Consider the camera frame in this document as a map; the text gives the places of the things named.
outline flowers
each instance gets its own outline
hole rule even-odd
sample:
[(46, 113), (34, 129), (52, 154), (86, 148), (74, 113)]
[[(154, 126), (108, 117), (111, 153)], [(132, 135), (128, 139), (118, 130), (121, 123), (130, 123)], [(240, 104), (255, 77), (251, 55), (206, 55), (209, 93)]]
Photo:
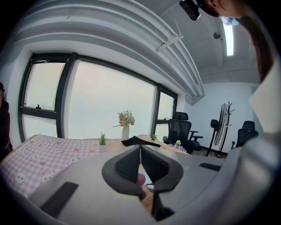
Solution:
[(119, 112), (119, 125), (113, 127), (123, 127), (135, 124), (135, 118), (131, 111), (127, 110), (124, 112)]

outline coat rack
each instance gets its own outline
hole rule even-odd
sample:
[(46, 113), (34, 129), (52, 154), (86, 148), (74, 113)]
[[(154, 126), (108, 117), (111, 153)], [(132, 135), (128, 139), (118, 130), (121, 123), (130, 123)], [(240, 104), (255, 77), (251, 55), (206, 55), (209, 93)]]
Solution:
[(231, 105), (232, 105), (232, 103), (230, 104), (228, 102), (227, 113), (226, 113), (226, 115), (228, 115), (227, 124), (226, 124), (227, 129), (225, 130), (225, 134), (224, 134), (224, 138), (223, 138), (223, 144), (221, 145), (220, 152), (216, 154), (216, 157), (218, 157), (218, 158), (222, 158), (221, 152), (223, 150), (223, 145), (224, 145), (224, 142), (225, 142), (225, 138), (227, 137), (227, 130), (228, 130), (228, 127), (231, 126), (231, 125), (229, 125), (229, 118), (230, 118), (231, 113), (235, 110), (235, 109), (233, 109), (232, 111), (230, 111)]

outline office chair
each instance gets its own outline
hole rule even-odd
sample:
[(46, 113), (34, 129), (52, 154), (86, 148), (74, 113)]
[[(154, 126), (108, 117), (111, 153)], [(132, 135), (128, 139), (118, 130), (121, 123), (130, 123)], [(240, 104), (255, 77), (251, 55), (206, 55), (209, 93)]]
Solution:
[(237, 138), (237, 144), (235, 148), (242, 147), (248, 140), (255, 138), (259, 135), (259, 133), (255, 130), (255, 123), (252, 121), (245, 121), (242, 129), (238, 130), (238, 138)]
[(177, 140), (180, 140), (181, 145), (186, 149), (187, 153), (192, 153), (194, 150), (200, 151), (202, 147), (197, 141), (202, 136), (193, 136), (194, 140), (188, 139), (188, 135), (191, 129), (191, 123), (188, 120), (188, 115), (183, 112), (176, 112), (174, 119), (168, 121), (169, 136), (163, 137), (163, 141), (166, 144), (175, 144)]
[[(175, 112), (173, 119), (176, 120), (188, 120), (188, 114), (185, 112)], [(195, 136), (194, 133), (198, 133), (198, 131), (190, 131), (191, 135), (189, 140), (191, 141), (194, 138), (194, 141), (197, 141), (198, 138), (203, 138), (203, 136)]]

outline wooden table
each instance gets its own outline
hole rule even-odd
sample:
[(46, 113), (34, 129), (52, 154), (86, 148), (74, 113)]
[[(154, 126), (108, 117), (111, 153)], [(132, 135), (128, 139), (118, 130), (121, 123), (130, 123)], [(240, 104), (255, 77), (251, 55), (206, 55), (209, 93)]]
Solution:
[[(138, 135), (138, 138), (143, 139), (148, 142), (152, 142), (152, 140), (150, 139), (150, 137), (148, 135)], [(160, 148), (165, 149), (167, 151), (173, 151), (173, 152), (186, 154), (185, 152), (175, 149), (174, 147), (171, 147), (161, 141), (155, 140), (154, 143), (159, 144), (161, 146)], [(116, 150), (122, 149), (122, 148), (124, 148), (124, 145), (122, 144), (122, 142), (120, 140), (110, 141), (106, 144), (107, 152), (116, 151)], [(141, 164), (139, 167), (139, 171), (142, 171), (145, 174), (147, 174)], [(146, 193), (146, 197), (142, 200), (142, 204), (145, 207), (145, 209), (149, 212), (149, 214), (151, 214), (152, 207), (153, 207), (153, 193), (151, 193), (145, 186), (143, 186), (143, 191)]]

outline flower vase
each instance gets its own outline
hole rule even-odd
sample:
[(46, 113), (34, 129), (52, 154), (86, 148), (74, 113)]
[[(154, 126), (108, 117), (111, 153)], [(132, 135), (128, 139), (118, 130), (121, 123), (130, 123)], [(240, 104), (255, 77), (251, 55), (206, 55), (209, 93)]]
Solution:
[(126, 125), (123, 126), (122, 141), (129, 139), (129, 131), (130, 131), (130, 127), (129, 126), (126, 126)]

